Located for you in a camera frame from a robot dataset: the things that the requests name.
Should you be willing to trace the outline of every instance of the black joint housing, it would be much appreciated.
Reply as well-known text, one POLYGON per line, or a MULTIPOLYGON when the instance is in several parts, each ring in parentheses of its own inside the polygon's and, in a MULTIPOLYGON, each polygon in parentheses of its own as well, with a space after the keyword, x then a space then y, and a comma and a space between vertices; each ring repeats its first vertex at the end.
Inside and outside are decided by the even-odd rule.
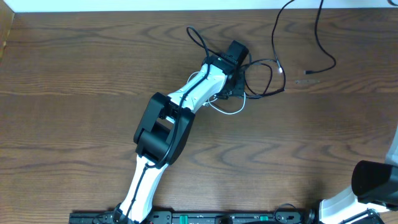
POLYGON ((226 100, 231 95, 243 95, 244 73, 239 70, 248 53, 249 49, 245 45, 234 40, 226 53, 221 52, 210 57, 210 64, 218 67, 228 76, 223 89, 217 94, 217 98, 226 100))
MULTIPOLYGON (((169 148, 175 125, 172 129, 165 127, 157 121, 157 118, 165 119, 167 116, 177 119, 178 106, 172 103, 168 96, 156 93, 147 105, 134 135, 137 144, 136 153, 145 156, 154 163, 158 163, 169 148)), ((177 135, 174 144, 165 160, 169 165, 173 164, 187 143, 195 114, 188 108, 182 108, 179 117, 177 135)))
POLYGON ((351 186, 358 202, 398 210, 398 167, 361 161, 354 168, 351 186))

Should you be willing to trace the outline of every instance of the white wall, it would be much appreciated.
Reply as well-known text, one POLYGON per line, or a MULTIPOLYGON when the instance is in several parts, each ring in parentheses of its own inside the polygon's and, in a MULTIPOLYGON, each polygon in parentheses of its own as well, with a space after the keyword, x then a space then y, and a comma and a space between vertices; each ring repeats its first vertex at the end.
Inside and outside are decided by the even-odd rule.
MULTIPOLYGON (((5 0, 5 2, 14 12, 78 12, 280 9, 288 0, 5 0)), ((317 8, 319 2, 320 0, 296 0, 288 8, 317 8)), ((325 0, 323 7, 392 6, 387 0, 325 0)))

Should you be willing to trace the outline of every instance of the green connector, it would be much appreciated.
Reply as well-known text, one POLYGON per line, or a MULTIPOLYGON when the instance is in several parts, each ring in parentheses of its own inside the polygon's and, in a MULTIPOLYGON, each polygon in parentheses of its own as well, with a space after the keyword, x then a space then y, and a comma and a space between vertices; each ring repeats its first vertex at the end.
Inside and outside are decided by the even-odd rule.
POLYGON ((260 216, 260 221, 268 221, 268 216, 260 216))
POLYGON ((180 224, 188 224, 188 215, 180 216, 180 224))

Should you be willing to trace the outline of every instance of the robotic arm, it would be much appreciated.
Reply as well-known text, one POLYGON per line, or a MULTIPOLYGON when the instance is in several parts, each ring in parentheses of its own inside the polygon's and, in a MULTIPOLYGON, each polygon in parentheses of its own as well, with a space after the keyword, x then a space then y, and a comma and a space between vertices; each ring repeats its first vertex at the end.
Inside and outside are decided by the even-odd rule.
POLYGON ((321 201, 319 221, 337 224, 361 213, 363 216, 358 219, 366 218, 368 210, 377 213, 398 211, 398 129, 385 163, 359 162, 354 168, 351 185, 338 195, 321 201))
POLYGON ((141 223, 152 209, 152 199, 164 170, 172 165, 188 139, 195 113, 212 96, 244 94, 239 67, 249 50, 233 41, 228 51, 205 59, 197 76, 174 93, 156 93, 149 101, 134 135, 137 168, 126 199, 118 205, 114 221, 141 223), (157 122, 166 119, 172 129, 157 122))

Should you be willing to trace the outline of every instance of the wooden table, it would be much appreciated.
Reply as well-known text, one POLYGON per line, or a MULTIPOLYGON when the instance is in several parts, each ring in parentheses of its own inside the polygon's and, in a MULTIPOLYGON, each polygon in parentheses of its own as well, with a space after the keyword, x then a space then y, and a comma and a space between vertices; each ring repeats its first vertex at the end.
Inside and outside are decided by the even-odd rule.
MULTIPOLYGON (((66 223, 74 210, 124 200, 136 167, 132 137, 149 98, 177 90, 203 49, 234 39, 272 58, 277 11, 17 14, 0 66, 0 223, 66 223)), ((275 33, 284 93, 244 111, 197 113, 154 205, 175 210, 273 210, 332 197, 360 160, 382 162, 398 120, 395 9, 286 10, 275 33)), ((261 67, 248 71, 260 90, 261 67)), ((272 89, 280 87, 275 75, 272 89)), ((240 99, 221 101, 233 111, 240 99)), ((398 214, 384 215, 397 223, 398 214)))

